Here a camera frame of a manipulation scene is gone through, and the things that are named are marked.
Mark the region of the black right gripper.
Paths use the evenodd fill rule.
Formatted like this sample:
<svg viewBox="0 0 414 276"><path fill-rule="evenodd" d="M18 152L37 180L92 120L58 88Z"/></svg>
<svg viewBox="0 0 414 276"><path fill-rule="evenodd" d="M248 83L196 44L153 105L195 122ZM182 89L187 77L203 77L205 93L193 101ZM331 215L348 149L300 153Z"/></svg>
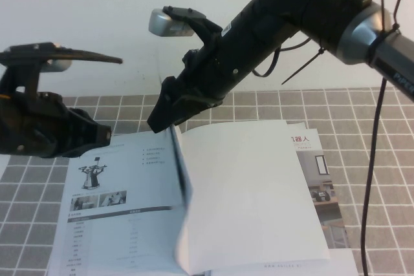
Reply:
<svg viewBox="0 0 414 276"><path fill-rule="evenodd" d="M185 55L185 68L177 79L170 76L162 82L147 119L154 133L222 105L224 97L259 65L259 23L233 21L224 33L220 26L204 21L196 33L204 46ZM177 82L184 87L178 100Z"/></svg>

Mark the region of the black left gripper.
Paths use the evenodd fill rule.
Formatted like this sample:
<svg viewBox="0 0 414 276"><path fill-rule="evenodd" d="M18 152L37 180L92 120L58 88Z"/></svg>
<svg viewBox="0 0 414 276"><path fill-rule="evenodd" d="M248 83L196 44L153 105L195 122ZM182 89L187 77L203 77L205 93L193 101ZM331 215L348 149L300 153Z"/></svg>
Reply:
<svg viewBox="0 0 414 276"><path fill-rule="evenodd" d="M68 109L63 98L39 92L1 92L1 154L76 158L110 144L112 130L82 109Z"/></svg>

